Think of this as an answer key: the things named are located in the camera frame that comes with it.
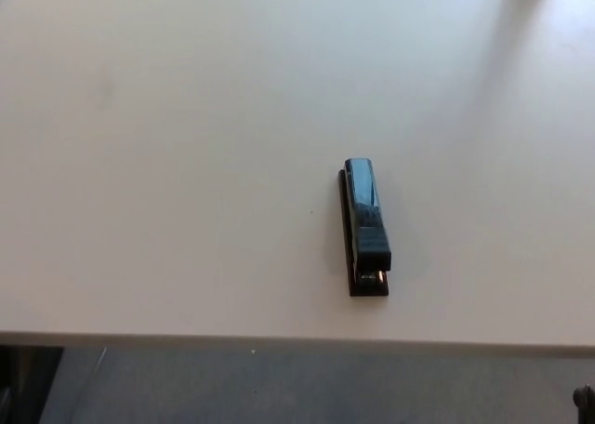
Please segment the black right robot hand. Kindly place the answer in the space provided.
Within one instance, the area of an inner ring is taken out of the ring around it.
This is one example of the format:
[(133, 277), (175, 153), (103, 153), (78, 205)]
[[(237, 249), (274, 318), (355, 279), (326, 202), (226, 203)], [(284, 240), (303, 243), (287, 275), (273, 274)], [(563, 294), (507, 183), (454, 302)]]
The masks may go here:
[(590, 385), (576, 388), (573, 402), (577, 409), (578, 424), (595, 424), (595, 391)]

